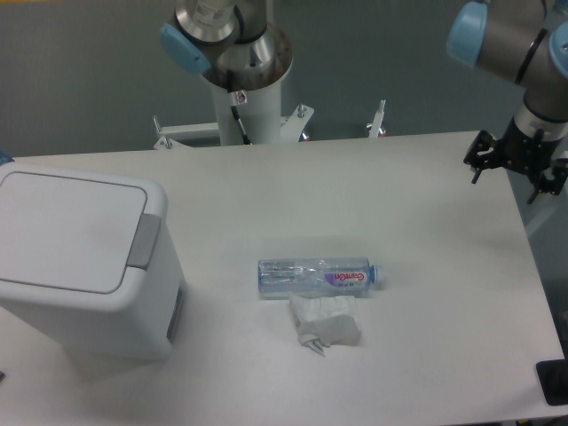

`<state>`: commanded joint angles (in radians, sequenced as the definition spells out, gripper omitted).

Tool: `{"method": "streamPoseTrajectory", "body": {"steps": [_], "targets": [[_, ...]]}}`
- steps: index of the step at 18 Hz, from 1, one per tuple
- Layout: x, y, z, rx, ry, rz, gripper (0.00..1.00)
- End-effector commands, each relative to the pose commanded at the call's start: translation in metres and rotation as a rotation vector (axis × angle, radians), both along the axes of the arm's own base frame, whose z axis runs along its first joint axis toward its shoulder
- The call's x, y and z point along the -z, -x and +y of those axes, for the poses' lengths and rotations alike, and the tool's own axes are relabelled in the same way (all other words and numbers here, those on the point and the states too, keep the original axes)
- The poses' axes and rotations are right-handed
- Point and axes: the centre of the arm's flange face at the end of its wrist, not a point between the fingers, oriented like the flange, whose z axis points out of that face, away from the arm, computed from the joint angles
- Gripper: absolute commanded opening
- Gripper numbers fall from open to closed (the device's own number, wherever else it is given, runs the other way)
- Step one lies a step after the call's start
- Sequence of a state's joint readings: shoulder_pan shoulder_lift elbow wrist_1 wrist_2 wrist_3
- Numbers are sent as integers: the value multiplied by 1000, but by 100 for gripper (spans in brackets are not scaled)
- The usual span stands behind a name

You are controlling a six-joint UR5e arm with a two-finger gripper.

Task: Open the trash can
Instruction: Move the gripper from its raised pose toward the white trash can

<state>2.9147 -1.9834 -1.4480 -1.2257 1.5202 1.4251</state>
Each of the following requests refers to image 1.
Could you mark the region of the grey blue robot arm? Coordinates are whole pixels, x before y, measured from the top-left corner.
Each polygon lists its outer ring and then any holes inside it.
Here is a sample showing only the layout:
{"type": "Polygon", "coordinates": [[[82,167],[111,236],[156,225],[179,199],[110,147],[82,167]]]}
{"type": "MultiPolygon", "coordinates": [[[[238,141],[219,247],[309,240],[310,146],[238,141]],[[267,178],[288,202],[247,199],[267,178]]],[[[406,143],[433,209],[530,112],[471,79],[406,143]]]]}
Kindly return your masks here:
{"type": "Polygon", "coordinates": [[[567,160],[554,152],[567,135],[567,25],[543,26],[557,1],[469,1],[446,41],[447,54],[525,90],[501,138],[480,131],[463,159],[480,177],[503,168],[524,175],[532,196],[560,194],[567,160]]]}

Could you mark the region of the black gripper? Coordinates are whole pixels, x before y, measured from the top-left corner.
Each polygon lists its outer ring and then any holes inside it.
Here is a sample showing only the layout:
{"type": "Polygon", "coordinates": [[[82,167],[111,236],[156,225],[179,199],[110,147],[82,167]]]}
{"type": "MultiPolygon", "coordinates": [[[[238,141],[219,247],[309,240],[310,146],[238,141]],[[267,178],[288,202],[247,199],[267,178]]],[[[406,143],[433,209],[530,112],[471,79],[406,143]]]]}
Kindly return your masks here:
{"type": "Polygon", "coordinates": [[[529,178],[533,191],[528,204],[541,193],[559,195],[567,180],[567,159],[553,159],[560,139],[548,136],[545,124],[537,122],[536,129],[521,129],[512,118],[499,140],[487,130],[481,130],[463,158],[463,163],[474,173],[471,184],[478,181],[484,170],[504,168],[529,178]]]}

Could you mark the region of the silver blue robot arm base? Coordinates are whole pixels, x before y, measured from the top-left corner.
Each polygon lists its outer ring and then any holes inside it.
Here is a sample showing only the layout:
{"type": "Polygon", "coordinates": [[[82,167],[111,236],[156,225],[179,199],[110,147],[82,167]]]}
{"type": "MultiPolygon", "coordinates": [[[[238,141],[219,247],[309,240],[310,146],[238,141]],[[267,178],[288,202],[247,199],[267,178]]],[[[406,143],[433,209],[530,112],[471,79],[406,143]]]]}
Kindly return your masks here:
{"type": "Polygon", "coordinates": [[[177,1],[160,41],[180,68],[229,92],[268,87],[293,63],[291,43],[269,21],[266,1],[177,1]]]}

